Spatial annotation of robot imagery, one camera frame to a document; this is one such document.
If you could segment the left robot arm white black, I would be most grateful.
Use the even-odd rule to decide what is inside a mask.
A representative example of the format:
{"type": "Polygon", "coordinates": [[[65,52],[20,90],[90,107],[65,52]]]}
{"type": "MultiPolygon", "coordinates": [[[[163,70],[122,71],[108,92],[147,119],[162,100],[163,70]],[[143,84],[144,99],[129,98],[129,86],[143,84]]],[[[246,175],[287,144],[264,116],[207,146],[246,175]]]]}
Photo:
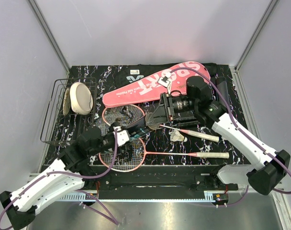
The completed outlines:
{"type": "Polygon", "coordinates": [[[113,155],[107,169],[100,174],[95,173],[88,165],[89,156],[108,150],[116,153],[129,140],[127,135],[121,137],[123,132],[120,126],[111,127],[106,135],[102,135],[98,127],[89,128],[28,184],[13,192],[2,192],[0,202],[3,211],[0,214],[0,224],[3,216],[7,216],[11,223],[8,228],[21,230],[32,223],[41,211],[67,193],[82,188],[92,189],[97,179],[110,172],[116,156],[113,155]]]}

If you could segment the black teal shuttlecock tube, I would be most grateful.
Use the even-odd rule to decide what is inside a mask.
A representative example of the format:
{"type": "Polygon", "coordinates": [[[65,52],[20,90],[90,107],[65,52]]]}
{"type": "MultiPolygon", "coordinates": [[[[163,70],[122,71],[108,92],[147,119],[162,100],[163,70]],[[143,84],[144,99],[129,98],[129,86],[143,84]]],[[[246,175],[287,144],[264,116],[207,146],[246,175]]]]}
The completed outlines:
{"type": "Polygon", "coordinates": [[[114,122],[114,125],[118,125],[122,130],[126,130],[129,136],[129,141],[132,142],[160,128],[160,123],[154,123],[154,121],[152,121],[152,114],[152,112],[147,113],[127,126],[121,125],[120,120],[118,119],[114,122]]]}

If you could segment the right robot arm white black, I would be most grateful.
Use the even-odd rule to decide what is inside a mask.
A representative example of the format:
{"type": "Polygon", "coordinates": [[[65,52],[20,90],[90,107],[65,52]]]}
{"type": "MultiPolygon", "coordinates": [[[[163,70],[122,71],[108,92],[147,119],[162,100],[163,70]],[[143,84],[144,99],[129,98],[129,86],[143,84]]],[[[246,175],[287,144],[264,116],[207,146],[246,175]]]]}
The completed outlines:
{"type": "Polygon", "coordinates": [[[175,113],[193,111],[198,122],[211,128],[229,141],[249,161],[249,165],[225,165],[210,177],[210,186],[220,190],[226,184],[251,186],[262,195],[268,195],[286,176],[290,163],[287,151],[276,151],[245,129],[225,106],[212,99],[208,84],[200,76],[186,80],[186,95],[160,95],[159,106],[147,118],[147,126],[159,126],[171,121],[175,113]]]}

